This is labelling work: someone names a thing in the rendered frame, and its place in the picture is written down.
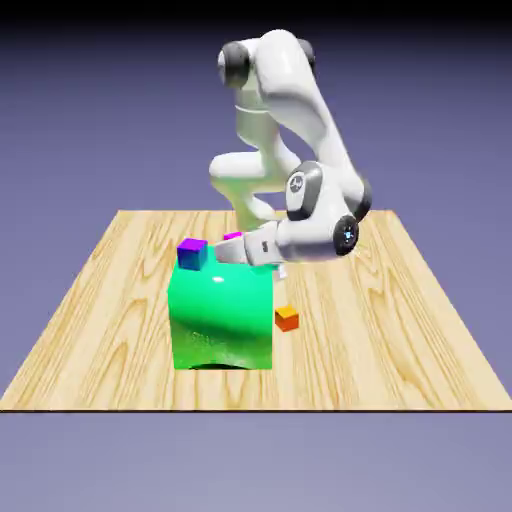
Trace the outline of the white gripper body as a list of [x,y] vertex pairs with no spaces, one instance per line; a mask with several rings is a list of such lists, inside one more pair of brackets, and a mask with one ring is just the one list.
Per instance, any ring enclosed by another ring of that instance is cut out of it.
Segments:
[[219,263],[247,264],[244,236],[236,236],[214,245],[215,258]]

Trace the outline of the small purple cube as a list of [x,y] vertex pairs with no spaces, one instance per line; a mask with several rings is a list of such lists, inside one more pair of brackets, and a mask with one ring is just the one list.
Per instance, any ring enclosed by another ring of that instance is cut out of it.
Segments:
[[177,246],[177,259],[180,268],[200,271],[208,256],[208,241],[185,238]]

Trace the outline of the small orange cube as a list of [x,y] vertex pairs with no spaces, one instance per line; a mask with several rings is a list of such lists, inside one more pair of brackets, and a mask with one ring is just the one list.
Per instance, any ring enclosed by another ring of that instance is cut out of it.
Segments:
[[291,305],[275,309],[275,324],[282,332],[289,332],[299,327],[299,313]]

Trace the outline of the large green box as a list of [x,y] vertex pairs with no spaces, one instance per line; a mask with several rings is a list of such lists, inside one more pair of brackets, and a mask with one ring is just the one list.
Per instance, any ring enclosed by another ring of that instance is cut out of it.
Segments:
[[200,271],[179,267],[168,286],[174,368],[272,367],[274,268],[219,263],[208,243]]

